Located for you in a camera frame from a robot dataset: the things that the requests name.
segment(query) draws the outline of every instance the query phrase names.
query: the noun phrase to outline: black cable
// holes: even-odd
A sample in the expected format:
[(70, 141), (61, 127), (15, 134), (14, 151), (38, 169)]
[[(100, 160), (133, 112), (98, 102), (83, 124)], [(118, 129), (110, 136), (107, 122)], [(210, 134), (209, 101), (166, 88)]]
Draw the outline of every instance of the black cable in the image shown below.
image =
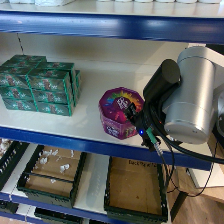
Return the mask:
[(213, 158), (211, 156), (206, 156), (206, 155), (203, 155), (203, 154), (200, 154), (200, 153), (196, 153), (196, 152), (192, 152), (190, 150), (187, 150), (179, 145), (176, 145), (173, 141), (171, 141), (169, 138), (167, 138), (160, 130), (159, 128), (157, 127), (157, 125), (155, 124), (153, 118), (152, 118), (152, 113), (154, 113), (154, 110), (152, 108), (152, 106), (150, 105), (150, 110), (149, 110), (149, 119), (153, 125), (153, 128), (155, 129), (155, 131), (162, 137), (162, 139), (164, 141), (166, 141), (167, 143), (169, 143), (172, 147), (174, 147), (175, 149), (177, 149), (178, 151), (184, 153), (184, 154), (187, 154), (189, 156), (192, 156), (192, 157), (195, 157), (195, 158), (198, 158), (198, 159), (201, 159), (201, 160), (205, 160), (207, 162), (214, 162), (214, 163), (219, 163), (219, 164), (224, 164), (224, 159), (219, 159), (219, 158)]
[(168, 172), (166, 161), (165, 161), (163, 155), (160, 155), (160, 158), (162, 159), (162, 162), (163, 162), (163, 165), (164, 165), (164, 168), (165, 168), (165, 172), (166, 172), (166, 181), (165, 181), (165, 185), (164, 185), (164, 188), (163, 188), (163, 192), (166, 193), (167, 187), (168, 187), (168, 184), (169, 184), (169, 172)]
[[(214, 158), (215, 158), (215, 155), (216, 155), (217, 145), (218, 145), (218, 141), (216, 141), (216, 145), (215, 145), (215, 152), (214, 152), (214, 156), (213, 156)], [(187, 194), (186, 192), (183, 192), (183, 191), (181, 191), (181, 192), (183, 192), (184, 194), (186, 194), (188, 197), (191, 197), (191, 198), (194, 198), (194, 197), (197, 197), (197, 196), (201, 195), (204, 192), (205, 188), (207, 187), (208, 181), (209, 181), (209, 179), (211, 177), (211, 174), (212, 174), (213, 167), (214, 167), (214, 163), (212, 163), (212, 165), (211, 165), (210, 173), (209, 173), (208, 179), (207, 179), (207, 181), (205, 183), (205, 186), (203, 187), (203, 189), (198, 194), (190, 195), (190, 194)], [(172, 181), (172, 183), (174, 185), (174, 189), (172, 191), (167, 192), (167, 193), (171, 193), (174, 190), (178, 190), (180, 192), (179, 188), (174, 184), (172, 178), (171, 178), (171, 181)]]
[(175, 190), (177, 190), (177, 187), (174, 187), (174, 189), (171, 190), (171, 191), (167, 191), (167, 194), (172, 193), (172, 192), (174, 192)]

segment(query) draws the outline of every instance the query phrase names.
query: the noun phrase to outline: green box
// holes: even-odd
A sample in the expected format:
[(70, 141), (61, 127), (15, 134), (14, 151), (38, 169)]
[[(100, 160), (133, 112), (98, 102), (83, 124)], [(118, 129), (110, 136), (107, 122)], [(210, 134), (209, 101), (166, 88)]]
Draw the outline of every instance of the green box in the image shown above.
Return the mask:
[(75, 108), (73, 100), (69, 104), (36, 102), (36, 105), (39, 112), (63, 116), (72, 116)]
[(40, 62), (8, 60), (2, 64), (2, 66), (10, 68), (35, 68), (39, 63)]
[(63, 63), (63, 62), (40, 62), (37, 66), (39, 69), (48, 69), (48, 70), (61, 70), (67, 71), (70, 75), (70, 82), (73, 83), (76, 81), (76, 72), (74, 63)]
[(35, 56), (35, 55), (14, 55), (10, 60), (12, 61), (30, 61), (30, 62), (46, 62), (46, 56)]
[(33, 100), (31, 91), (20, 87), (0, 86), (0, 95), (2, 98)]
[(60, 103), (69, 104), (73, 99), (71, 88), (68, 89), (67, 94), (65, 92), (52, 92), (32, 89), (33, 98), (36, 101), (45, 103)]
[(16, 86), (29, 88), (26, 80), (27, 74), (32, 68), (0, 67), (0, 86)]
[(28, 75), (32, 89), (63, 91), (67, 94), (71, 88), (69, 73), (66, 71), (33, 69)]
[(80, 70), (75, 70), (76, 72), (76, 76), (75, 76), (75, 79), (76, 79), (76, 86), (77, 88), (79, 89), (80, 88), (80, 85), (81, 85), (81, 82), (82, 82), (82, 79), (81, 79), (81, 72)]
[(16, 100), (3, 98), (5, 107), (8, 110), (25, 110), (25, 111), (37, 111), (33, 100)]

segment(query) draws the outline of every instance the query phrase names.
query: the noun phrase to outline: shelf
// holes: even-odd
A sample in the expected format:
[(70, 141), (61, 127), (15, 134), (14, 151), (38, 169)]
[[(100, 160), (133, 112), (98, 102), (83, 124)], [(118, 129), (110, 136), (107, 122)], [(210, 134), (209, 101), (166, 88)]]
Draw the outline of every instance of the shelf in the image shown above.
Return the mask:
[(0, 5), (0, 31), (224, 43), (223, 4), (98, 2), (78, 0), (61, 7)]
[(10, 218), (10, 219), (26, 221), (26, 215), (29, 211), (29, 208), (30, 208), (29, 205), (20, 204), (15, 214), (0, 212), (0, 216)]
[(29, 145), (26, 153), (23, 155), (3, 188), (2, 192), (8, 194), (8, 200), (14, 203), (31, 205), (102, 222), (125, 224), (125, 222), (108, 218), (103, 208), (109, 156), (88, 154), (73, 209), (29, 200), (23, 192), (18, 191), (16, 185), (19, 176), (23, 172), (35, 149), (35, 144)]
[[(103, 70), (82, 71), (82, 92), (72, 117), (45, 113), (10, 111), (0, 99), (0, 136), (14, 140), (75, 149), (90, 153), (161, 163), (156, 152), (141, 147), (139, 135), (119, 140), (103, 131), (98, 109), (99, 99), (108, 89), (126, 87), (140, 94), (157, 66), (145, 73)], [(192, 151), (209, 155), (207, 144), (185, 145)], [(172, 157), (163, 143), (164, 157), (172, 164)], [(176, 166), (210, 169), (208, 162), (175, 151)]]

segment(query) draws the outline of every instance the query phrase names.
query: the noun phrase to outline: plastic tray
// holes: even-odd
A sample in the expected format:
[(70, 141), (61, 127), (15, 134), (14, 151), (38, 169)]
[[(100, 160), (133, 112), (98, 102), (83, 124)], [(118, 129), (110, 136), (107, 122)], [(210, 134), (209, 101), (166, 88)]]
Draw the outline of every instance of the plastic tray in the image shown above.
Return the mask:
[[(161, 211), (162, 215), (157, 215), (157, 214), (139, 212), (139, 211), (110, 206), (110, 173), (112, 169), (112, 160), (113, 158), (110, 157), (106, 190), (105, 190), (105, 196), (104, 196), (104, 209), (107, 212), (107, 216), (112, 219), (118, 219), (121, 221), (126, 221), (130, 223), (139, 223), (139, 224), (167, 222), (168, 221), (167, 200), (166, 200), (166, 194), (162, 192), (162, 189), (164, 187), (162, 166), (157, 164), (158, 183), (159, 183), (158, 190), (160, 194), (160, 200), (161, 200), (160, 202), (161, 202), (161, 210), (162, 210)], [(136, 162), (137, 165), (145, 164), (144, 162), (139, 162), (139, 161), (134, 161), (134, 162)]]
[(0, 160), (0, 190), (4, 187), (12, 171), (23, 156), (29, 143), (14, 141)]
[[(75, 202), (79, 181), (80, 181), (82, 170), (85, 164), (86, 153), (81, 153), (76, 174), (74, 176), (74, 180), (72, 181), (73, 187), (70, 191), (70, 194), (69, 194), (70, 196), (66, 197), (66, 196), (62, 196), (58, 194), (49, 193), (46, 191), (29, 189), (25, 187), (26, 182), (29, 179), (29, 176), (32, 175), (31, 172), (33, 168), (35, 167), (35, 164), (38, 161), (39, 157), (41, 156), (43, 149), (44, 149), (43, 145), (37, 146), (37, 149), (32, 155), (30, 161), (27, 163), (26, 168), (23, 171), (17, 183), (17, 189), (19, 191), (23, 191), (31, 200), (72, 208)], [(43, 175), (41, 177), (57, 180), (57, 178), (55, 177), (49, 177), (49, 176), (43, 176)]]
[(76, 216), (54, 212), (42, 208), (36, 208), (34, 215), (41, 218), (44, 222), (52, 224), (81, 224), (83, 220), (82, 218)]
[(0, 211), (15, 214), (19, 204), (0, 200)]

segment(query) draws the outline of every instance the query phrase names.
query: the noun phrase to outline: tin lid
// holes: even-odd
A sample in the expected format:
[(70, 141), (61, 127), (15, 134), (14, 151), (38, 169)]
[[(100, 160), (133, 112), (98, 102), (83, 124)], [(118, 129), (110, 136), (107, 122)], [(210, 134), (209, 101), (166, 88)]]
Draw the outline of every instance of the tin lid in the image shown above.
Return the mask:
[(121, 124), (129, 122), (124, 110), (131, 103), (135, 104), (136, 111), (139, 112), (143, 108), (144, 101), (136, 91), (124, 87), (106, 91), (99, 101), (104, 116)]

